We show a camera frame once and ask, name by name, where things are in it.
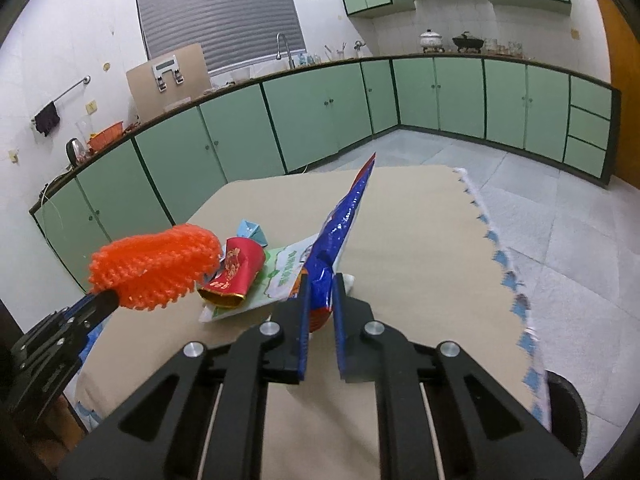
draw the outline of wall switch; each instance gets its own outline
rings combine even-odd
[[[91,115],[91,114],[95,114],[98,111],[98,104],[95,101],[91,101],[90,103],[86,104],[86,112]]]

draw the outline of tiled floor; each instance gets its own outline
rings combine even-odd
[[[397,130],[314,171],[446,164],[466,168],[529,293],[546,368],[589,412],[591,471],[640,402],[640,190],[601,189],[564,171],[462,140]]]

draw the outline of beige tablecloth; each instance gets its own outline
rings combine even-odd
[[[242,218],[258,222],[271,247],[318,232],[355,171],[233,182],[192,217],[221,239]],[[460,175],[444,166],[375,168],[348,239],[340,270],[355,276],[352,295],[410,340],[454,340],[527,409],[536,397],[524,382],[532,355],[518,344],[524,320],[515,292]],[[114,313],[89,354],[77,398],[105,416],[187,342],[233,341],[269,307],[198,323],[203,301],[190,294],[153,312]],[[370,479],[378,475],[372,384],[340,381],[332,323],[310,342],[300,386],[270,386],[263,478]]]

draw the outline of gray window blind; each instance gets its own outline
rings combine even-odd
[[[150,59],[199,43],[211,72],[274,56],[278,32],[305,48],[293,0],[138,0],[138,10]]]

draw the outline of metal rivet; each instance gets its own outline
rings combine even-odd
[[[191,341],[182,348],[182,353],[187,357],[198,357],[204,352],[204,345],[197,341]]]
[[[265,321],[260,325],[260,333],[262,335],[276,335],[280,331],[280,325],[275,321]]]
[[[385,331],[385,326],[379,321],[369,321],[364,326],[364,331],[369,335],[380,335]]]
[[[444,357],[455,357],[460,353],[460,347],[453,341],[447,341],[440,345],[440,353]]]

